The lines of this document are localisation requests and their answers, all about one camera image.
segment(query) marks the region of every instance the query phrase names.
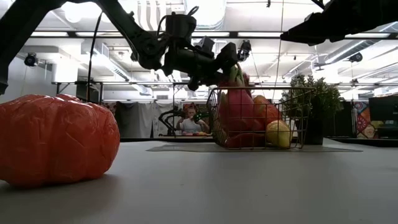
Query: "orange pumpkin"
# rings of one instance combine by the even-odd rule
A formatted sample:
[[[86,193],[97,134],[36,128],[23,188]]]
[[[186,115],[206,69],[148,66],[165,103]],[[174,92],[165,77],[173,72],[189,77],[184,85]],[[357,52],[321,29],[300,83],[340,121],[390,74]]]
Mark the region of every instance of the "orange pumpkin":
[[[112,112],[73,96],[27,95],[0,105],[0,180],[17,187],[101,177],[118,152]]]
[[[257,120],[263,124],[264,130],[269,123],[282,119],[282,113],[274,105],[270,104],[265,97],[259,95],[253,101],[254,114],[258,118]]]

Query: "person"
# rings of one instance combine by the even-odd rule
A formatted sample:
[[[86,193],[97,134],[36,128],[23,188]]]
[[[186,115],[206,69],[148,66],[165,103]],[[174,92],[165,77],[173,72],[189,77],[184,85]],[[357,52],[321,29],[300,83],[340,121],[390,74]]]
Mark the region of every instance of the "person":
[[[189,107],[187,110],[187,119],[181,118],[178,121],[176,127],[177,130],[182,131],[182,133],[186,134],[194,134],[199,132],[208,133],[210,130],[209,126],[203,120],[195,122],[193,119],[195,114],[195,109],[193,107]]]

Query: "gray mat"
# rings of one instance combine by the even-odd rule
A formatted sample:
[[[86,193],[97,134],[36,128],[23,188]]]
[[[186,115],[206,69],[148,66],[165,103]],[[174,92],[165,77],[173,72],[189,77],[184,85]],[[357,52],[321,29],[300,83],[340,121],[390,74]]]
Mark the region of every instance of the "gray mat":
[[[149,152],[362,152],[326,146],[304,146],[302,149],[225,149],[215,143],[173,143],[148,149]]]

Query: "white table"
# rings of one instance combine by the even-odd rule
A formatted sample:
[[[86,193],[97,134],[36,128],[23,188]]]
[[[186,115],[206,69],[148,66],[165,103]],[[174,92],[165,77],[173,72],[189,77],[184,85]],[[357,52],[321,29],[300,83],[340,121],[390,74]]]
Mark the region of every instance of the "white table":
[[[398,149],[146,152],[162,144],[122,143],[100,180],[25,191],[0,182],[0,223],[398,222]]]

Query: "wall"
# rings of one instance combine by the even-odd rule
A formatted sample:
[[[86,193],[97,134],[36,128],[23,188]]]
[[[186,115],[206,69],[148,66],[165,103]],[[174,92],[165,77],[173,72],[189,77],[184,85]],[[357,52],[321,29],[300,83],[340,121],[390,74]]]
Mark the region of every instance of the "wall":
[[[15,58],[8,70],[8,88],[4,95],[0,96],[0,103],[14,100],[27,94],[39,94],[55,96],[57,86],[51,84],[52,72],[40,67],[29,68],[24,61]]]

